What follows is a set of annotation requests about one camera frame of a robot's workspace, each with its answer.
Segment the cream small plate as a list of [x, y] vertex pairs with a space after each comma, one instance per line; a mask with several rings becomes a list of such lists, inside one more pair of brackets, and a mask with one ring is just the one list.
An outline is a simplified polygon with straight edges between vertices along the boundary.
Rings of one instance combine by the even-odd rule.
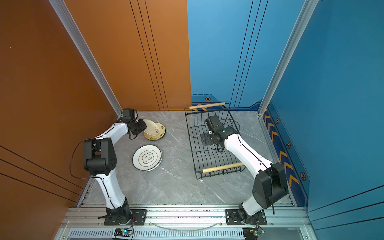
[[156, 139], [160, 136], [161, 130], [159, 126], [148, 119], [143, 119], [143, 121], [146, 124], [146, 129], [144, 130], [144, 136], [149, 139]]

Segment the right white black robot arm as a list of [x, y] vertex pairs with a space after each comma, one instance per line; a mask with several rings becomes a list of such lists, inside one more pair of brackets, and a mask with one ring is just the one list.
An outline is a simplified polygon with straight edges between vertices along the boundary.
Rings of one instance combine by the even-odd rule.
[[252, 196], [239, 205], [240, 221], [250, 225], [263, 210], [289, 194], [286, 171], [281, 163], [272, 163], [255, 151], [233, 127], [225, 127], [218, 116], [206, 119], [210, 142], [231, 152], [254, 178]]

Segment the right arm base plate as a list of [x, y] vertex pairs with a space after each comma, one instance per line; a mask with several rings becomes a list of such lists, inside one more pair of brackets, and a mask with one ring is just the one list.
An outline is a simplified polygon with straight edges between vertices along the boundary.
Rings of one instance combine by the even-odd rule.
[[240, 209], [226, 209], [226, 223], [229, 226], [234, 225], [258, 225], [266, 226], [267, 218], [264, 210], [257, 212], [250, 216], [244, 210]]

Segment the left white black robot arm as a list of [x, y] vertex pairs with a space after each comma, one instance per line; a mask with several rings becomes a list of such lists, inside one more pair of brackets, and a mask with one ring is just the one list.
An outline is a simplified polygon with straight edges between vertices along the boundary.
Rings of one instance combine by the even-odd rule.
[[117, 180], [118, 159], [114, 144], [126, 134], [137, 136], [146, 127], [144, 120], [138, 119], [136, 110], [124, 109], [122, 116], [105, 132], [84, 141], [84, 168], [102, 189], [108, 218], [119, 217], [129, 220], [132, 215], [128, 200]]

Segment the black wire dish rack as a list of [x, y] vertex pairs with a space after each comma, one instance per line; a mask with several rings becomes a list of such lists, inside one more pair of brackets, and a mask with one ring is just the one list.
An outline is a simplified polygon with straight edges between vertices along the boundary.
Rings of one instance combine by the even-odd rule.
[[193, 106], [184, 110], [196, 178], [242, 172], [245, 166], [229, 150], [224, 140], [238, 134], [240, 125], [224, 106]]

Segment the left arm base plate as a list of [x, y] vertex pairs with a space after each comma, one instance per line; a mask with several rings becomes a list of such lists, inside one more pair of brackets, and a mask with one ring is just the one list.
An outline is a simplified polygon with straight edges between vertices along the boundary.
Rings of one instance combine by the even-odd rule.
[[131, 225], [143, 226], [147, 217], [147, 210], [145, 209], [133, 209], [128, 210], [127, 213], [115, 209], [106, 209], [107, 215], [105, 216], [105, 226], [124, 226]]

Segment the beige small plate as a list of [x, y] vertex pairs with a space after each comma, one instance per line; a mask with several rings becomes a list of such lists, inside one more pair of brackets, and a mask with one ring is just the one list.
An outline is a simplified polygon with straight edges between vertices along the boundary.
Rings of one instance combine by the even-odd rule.
[[150, 140], [150, 141], [157, 141], [157, 140], [160, 140], [161, 138], [164, 137], [164, 135], [165, 135], [165, 133], [166, 133], [166, 128], [165, 128], [165, 126], [162, 125], [162, 124], [160, 124], [160, 123], [156, 123], [156, 124], [159, 126], [159, 128], [160, 128], [160, 130], [161, 130], [161, 134], [160, 134], [160, 136], [159, 136], [158, 138], [156, 138], [156, 139], [149, 139], [149, 138], [146, 138], [146, 137], [144, 136], [147, 140]]

